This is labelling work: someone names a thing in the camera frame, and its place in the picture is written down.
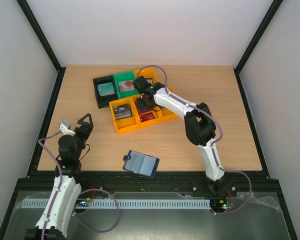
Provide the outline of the blue card holder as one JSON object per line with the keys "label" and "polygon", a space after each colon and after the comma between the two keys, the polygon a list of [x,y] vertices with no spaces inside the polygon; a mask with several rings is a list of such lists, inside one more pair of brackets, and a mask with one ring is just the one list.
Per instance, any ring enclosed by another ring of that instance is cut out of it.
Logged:
{"label": "blue card holder", "polygon": [[160,159],[130,150],[128,154],[123,157],[123,161],[123,170],[153,179],[156,175]]}

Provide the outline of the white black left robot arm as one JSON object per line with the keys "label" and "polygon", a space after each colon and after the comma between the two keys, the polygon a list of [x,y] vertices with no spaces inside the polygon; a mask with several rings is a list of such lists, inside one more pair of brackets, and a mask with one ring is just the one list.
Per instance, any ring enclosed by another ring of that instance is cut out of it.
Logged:
{"label": "white black left robot arm", "polygon": [[[87,146],[87,140],[94,128],[92,115],[87,113],[77,121],[71,130],[71,124],[62,120],[59,131],[41,138],[38,144],[50,155],[56,164],[53,188],[45,209],[34,228],[26,230],[25,240],[65,240],[73,208],[82,187],[79,183],[81,172],[81,153]],[[43,144],[59,134],[58,156],[54,156]]]}

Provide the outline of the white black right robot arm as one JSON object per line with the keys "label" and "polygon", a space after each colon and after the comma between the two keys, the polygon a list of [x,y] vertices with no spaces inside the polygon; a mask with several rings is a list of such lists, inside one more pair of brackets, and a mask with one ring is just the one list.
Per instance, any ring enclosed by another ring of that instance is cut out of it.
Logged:
{"label": "white black right robot arm", "polygon": [[133,82],[148,108],[163,107],[184,120],[187,139],[198,146],[204,160],[208,191],[219,196],[226,189],[225,170],[216,147],[216,127],[219,125],[211,116],[205,103],[189,102],[170,91],[160,82],[150,84],[143,76]]}

